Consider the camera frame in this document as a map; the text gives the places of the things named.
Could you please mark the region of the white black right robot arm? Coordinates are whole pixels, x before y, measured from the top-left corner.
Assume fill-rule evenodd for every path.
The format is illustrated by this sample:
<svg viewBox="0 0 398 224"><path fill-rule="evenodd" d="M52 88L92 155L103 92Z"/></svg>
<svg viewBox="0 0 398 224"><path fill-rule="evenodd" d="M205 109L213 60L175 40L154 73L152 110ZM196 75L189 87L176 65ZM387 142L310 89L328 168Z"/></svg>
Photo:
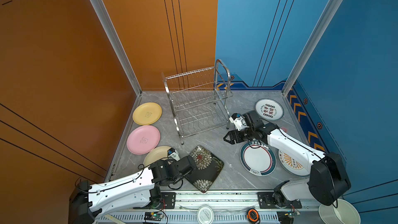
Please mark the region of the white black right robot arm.
<svg viewBox="0 0 398 224"><path fill-rule="evenodd" d="M342 157L316 150L289 136L278 125L264 123L256 111L234 113L229 121L235 130L224 136L230 144L259 141L287 153L309 172L307 179L284 181L274 188L273 199L279 208L294 200L317 200L325 206L339 206L338 199L351 188Z"/></svg>

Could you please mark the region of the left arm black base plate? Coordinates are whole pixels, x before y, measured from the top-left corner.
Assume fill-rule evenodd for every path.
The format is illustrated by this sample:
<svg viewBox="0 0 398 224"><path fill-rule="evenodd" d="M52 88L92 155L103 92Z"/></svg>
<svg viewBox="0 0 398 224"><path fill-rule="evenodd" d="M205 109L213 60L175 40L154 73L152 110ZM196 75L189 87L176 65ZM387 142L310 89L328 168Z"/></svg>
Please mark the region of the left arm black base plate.
<svg viewBox="0 0 398 224"><path fill-rule="evenodd" d="M134 209L174 209L176 202L175 192L162 192L157 196L151 196L150 202L144 207L134 207Z"/></svg>

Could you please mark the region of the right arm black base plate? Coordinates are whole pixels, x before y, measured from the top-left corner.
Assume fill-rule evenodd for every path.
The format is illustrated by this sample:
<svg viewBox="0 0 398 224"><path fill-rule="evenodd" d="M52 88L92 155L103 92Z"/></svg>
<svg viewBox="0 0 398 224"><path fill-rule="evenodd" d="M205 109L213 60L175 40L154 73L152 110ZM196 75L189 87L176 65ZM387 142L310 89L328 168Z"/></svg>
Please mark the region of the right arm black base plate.
<svg viewBox="0 0 398 224"><path fill-rule="evenodd" d="M289 201L281 193L278 192L258 192L257 193L259 206L261 209L271 208L295 208L301 209L302 204L300 200Z"/></svg>

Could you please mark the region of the black floral square plate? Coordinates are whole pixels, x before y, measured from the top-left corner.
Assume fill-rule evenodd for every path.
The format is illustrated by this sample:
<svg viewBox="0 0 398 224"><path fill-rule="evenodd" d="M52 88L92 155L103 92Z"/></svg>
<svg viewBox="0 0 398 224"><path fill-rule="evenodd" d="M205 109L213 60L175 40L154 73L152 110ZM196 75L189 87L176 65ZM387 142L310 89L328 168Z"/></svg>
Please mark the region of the black floral square plate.
<svg viewBox="0 0 398 224"><path fill-rule="evenodd" d="M206 193L221 173L224 162L201 145L191 151L190 156L197 169L188 174L186 180L200 192Z"/></svg>

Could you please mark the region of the white plate green red rim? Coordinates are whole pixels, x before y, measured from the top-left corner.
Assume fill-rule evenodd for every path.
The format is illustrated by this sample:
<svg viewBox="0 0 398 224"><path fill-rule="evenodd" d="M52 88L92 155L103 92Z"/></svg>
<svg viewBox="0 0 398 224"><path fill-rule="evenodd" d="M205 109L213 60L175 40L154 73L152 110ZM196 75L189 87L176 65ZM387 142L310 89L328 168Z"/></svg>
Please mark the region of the white plate green red rim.
<svg viewBox="0 0 398 224"><path fill-rule="evenodd" d="M276 168L274 152L261 141L246 142L240 150L243 167L253 175L268 176Z"/></svg>

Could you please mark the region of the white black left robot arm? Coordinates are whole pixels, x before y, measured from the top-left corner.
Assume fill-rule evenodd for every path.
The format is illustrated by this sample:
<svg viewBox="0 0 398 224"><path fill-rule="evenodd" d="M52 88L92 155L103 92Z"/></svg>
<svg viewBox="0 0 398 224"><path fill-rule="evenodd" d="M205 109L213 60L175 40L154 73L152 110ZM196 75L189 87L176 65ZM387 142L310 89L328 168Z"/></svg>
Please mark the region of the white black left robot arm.
<svg viewBox="0 0 398 224"><path fill-rule="evenodd" d="M195 160L158 160L139 172L102 184L76 181L69 197L69 224L92 224L97 219L129 208L155 208L161 187L175 184L197 169Z"/></svg>

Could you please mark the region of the cream round plate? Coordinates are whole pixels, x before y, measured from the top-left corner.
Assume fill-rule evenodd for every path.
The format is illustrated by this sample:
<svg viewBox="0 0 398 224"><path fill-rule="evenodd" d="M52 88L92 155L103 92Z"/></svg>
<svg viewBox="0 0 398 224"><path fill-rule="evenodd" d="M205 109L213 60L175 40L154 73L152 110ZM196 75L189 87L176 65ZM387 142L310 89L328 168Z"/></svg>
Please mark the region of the cream round plate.
<svg viewBox="0 0 398 224"><path fill-rule="evenodd" d="M158 160L168 159L169 158L168 151L170 149L171 149L170 146L156 147L146 155L143 163L144 166L147 167Z"/></svg>

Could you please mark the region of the steel wire dish rack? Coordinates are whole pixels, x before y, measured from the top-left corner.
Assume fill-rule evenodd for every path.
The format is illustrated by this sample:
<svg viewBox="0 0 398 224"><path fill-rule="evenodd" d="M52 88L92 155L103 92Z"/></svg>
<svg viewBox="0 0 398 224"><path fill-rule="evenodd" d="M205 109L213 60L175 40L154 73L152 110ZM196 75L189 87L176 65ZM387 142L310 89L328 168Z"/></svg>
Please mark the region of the steel wire dish rack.
<svg viewBox="0 0 398 224"><path fill-rule="evenodd" d="M222 60L212 67L161 75L182 145L187 137L218 127L231 128L227 99L233 96L232 79Z"/></svg>

